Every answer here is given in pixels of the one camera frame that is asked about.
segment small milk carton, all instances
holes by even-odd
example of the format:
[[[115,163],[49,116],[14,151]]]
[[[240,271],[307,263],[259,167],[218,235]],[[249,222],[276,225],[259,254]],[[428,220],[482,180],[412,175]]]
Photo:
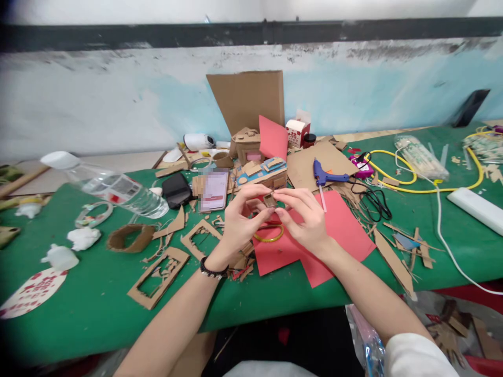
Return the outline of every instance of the small milk carton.
[[[311,129],[311,114],[303,110],[297,110],[296,119],[287,122],[288,143],[301,148],[304,145],[304,135]]]

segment black wall stripe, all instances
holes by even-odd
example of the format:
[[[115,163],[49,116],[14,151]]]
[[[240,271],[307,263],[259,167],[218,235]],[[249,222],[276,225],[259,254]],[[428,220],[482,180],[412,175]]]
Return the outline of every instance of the black wall stripe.
[[[503,34],[503,17],[192,25],[4,25],[1,33],[2,52],[253,46],[499,37]]]

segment white power strip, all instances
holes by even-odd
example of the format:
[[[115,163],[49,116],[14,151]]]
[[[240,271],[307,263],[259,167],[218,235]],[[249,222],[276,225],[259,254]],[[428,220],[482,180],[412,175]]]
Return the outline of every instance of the white power strip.
[[[465,187],[449,194],[447,199],[503,236],[503,209]]]

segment green tablecloth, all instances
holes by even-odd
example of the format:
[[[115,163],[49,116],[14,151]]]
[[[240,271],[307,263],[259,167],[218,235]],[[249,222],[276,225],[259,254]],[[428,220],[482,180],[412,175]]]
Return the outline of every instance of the green tablecloth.
[[[424,144],[431,142],[437,156],[445,143],[450,144],[447,168],[451,178],[444,186],[468,186],[477,180],[477,170],[473,165],[469,171],[451,162],[452,155],[463,156],[461,140],[476,126],[478,125],[473,124],[465,129],[437,127],[411,132]],[[351,146],[362,150],[395,150],[393,136],[355,142]],[[391,156],[375,154],[373,162],[389,173],[395,171]],[[155,180],[154,170],[142,170],[129,175],[147,187]],[[405,180],[409,176],[407,172],[402,172],[398,178]],[[413,188],[430,189],[431,185],[418,182]],[[484,180],[474,191],[481,189],[487,190],[483,197],[503,207],[503,187],[499,182]],[[501,278],[503,239],[446,200],[445,196],[446,194],[442,194],[443,235],[461,267],[477,281]],[[419,195],[386,190],[386,198],[393,213],[393,224],[410,232],[418,226],[425,240],[432,246],[443,249],[434,231],[436,194]],[[3,225],[21,225],[23,228],[21,234],[0,251],[1,302],[30,276],[49,267],[48,264],[41,264],[40,259],[52,243],[71,246],[66,240],[66,234],[74,229],[74,221],[82,205],[96,201],[96,198],[64,185],[32,221],[15,218],[14,210],[0,214]],[[210,221],[217,214],[212,213]],[[175,215],[175,211],[170,211],[160,221],[164,223]],[[187,226],[175,234],[171,245],[186,251],[180,242],[180,236],[188,233],[203,216],[190,212]],[[98,226],[103,233],[99,242],[91,249],[78,253],[80,263],[69,271],[59,291],[35,311],[2,322],[5,334],[9,336],[11,349],[24,364],[55,362],[132,345],[150,320],[198,268],[197,259],[191,257],[154,310],[148,311],[137,304],[126,293],[144,271],[142,267],[145,264],[141,263],[141,259],[152,255],[157,250],[158,243],[152,242],[140,254],[113,253],[105,249],[107,236],[128,223],[130,218],[131,213],[116,208],[112,216]],[[143,219],[141,222],[153,224],[156,220]],[[378,228],[385,235],[391,235],[391,230],[382,224]],[[213,245],[214,242],[207,240],[200,248],[210,252]],[[437,260],[433,270],[425,269],[419,260],[416,262],[414,272],[421,280],[414,283],[415,290],[439,289],[467,283],[446,253],[431,250],[431,257]],[[364,264],[395,291],[402,292],[377,251]],[[243,283],[239,280],[225,281],[214,296],[201,331],[348,302],[349,298],[337,279],[311,289],[301,263],[296,262],[263,277],[259,277],[255,271]]]

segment glue gun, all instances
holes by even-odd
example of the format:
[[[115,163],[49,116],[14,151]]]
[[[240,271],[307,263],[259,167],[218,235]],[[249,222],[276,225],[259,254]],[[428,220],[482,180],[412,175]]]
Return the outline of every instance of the glue gun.
[[[316,178],[316,186],[324,186],[328,182],[347,182],[349,175],[328,174],[321,168],[321,163],[315,158],[313,163],[314,177]]]

